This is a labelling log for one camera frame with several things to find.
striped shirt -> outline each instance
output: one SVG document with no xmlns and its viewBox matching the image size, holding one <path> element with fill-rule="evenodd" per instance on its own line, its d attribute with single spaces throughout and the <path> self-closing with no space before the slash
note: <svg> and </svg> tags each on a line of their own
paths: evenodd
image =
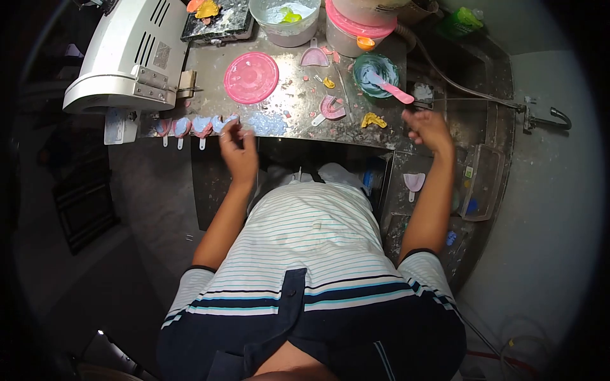
<svg viewBox="0 0 610 381">
<path fill-rule="evenodd" d="M 397 361 L 420 336 L 402 324 L 433 329 L 419 340 L 437 344 L 429 355 L 444 348 L 438 379 L 450 379 L 465 335 L 437 257 L 422 249 L 396 269 L 360 190 L 294 180 L 254 207 L 218 271 L 185 272 L 158 358 L 168 380 L 242 379 L 288 340 L 341 378 L 403 379 L 426 361 Z M 435 374 L 438 361 L 429 358 Z"/>
</svg>

white machine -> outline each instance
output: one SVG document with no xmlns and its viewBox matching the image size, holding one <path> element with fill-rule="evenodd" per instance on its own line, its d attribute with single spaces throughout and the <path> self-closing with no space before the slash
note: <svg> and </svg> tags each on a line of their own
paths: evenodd
<svg viewBox="0 0 610 381">
<path fill-rule="evenodd" d="M 66 90 L 63 111 L 131 116 L 118 125 L 115 142 L 105 138 L 105 143 L 133 141 L 133 124 L 143 110 L 175 106 L 188 46 L 180 41 L 187 15 L 180 0 L 119 0 L 100 20 L 80 76 Z"/>
</svg>

faucet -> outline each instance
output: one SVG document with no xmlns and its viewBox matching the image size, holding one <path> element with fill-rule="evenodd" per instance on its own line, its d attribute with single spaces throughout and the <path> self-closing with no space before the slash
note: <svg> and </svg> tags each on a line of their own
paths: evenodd
<svg viewBox="0 0 610 381">
<path fill-rule="evenodd" d="M 572 128 L 572 121 L 567 117 L 566 114 L 562 113 L 558 109 L 551 107 L 551 116 L 563 120 L 563 123 L 556 121 L 549 121 L 545 119 L 535 118 L 531 114 L 529 106 L 525 106 L 525 120 L 523 121 L 523 133 L 531 135 L 531 131 L 538 127 L 538 124 L 546 124 L 549 127 L 554 127 L 562 131 L 568 131 Z"/>
</svg>

shirt sleeve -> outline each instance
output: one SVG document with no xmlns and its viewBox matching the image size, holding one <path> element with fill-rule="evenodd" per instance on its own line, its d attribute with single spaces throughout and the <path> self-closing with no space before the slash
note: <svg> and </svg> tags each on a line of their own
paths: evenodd
<svg viewBox="0 0 610 381">
<path fill-rule="evenodd" d="M 414 279 L 420 285 L 427 286 L 437 296 L 445 296 L 455 303 L 443 266 L 431 252 L 421 251 L 409 255 L 398 265 L 398 271 L 407 281 Z"/>
<path fill-rule="evenodd" d="M 214 271 L 206 266 L 192 266 L 180 278 L 178 292 L 165 319 L 182 311 L 206 288 L 214 277 Z"/>
</svg>

yellow fragment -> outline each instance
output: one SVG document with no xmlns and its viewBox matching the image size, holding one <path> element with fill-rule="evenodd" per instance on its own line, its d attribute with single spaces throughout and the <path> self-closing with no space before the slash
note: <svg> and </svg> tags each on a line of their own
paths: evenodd
<svg viewBox="0 0 610 381">
<path fill-rule="evenodd" d="M 328 88 L 335 88 L 335 83 L 333 81 L 331 81 L 330 79 L 328 79 L 328 77 L 324 78 L 322 83 L 324 84 L 324 86 L 326 86 Z"/>
<path fill-rule="evenodd" d="M 377 114 L 369 112 L 362 119 L 362 123 L 360 123 L 360 128 L 365 128 L 371 123 L 377 124 L 381 128 L 386 128 L 387 123 L 383 119 L 377 116 Z"/>
<path fill-rule="evenodd" d="M 206 0 L 199 6 L 199 8 L 197 8 L 195 18 L 208 18 L 216 16 L 219 11 L 220 8 L 213 0 Z"/>
</svg>

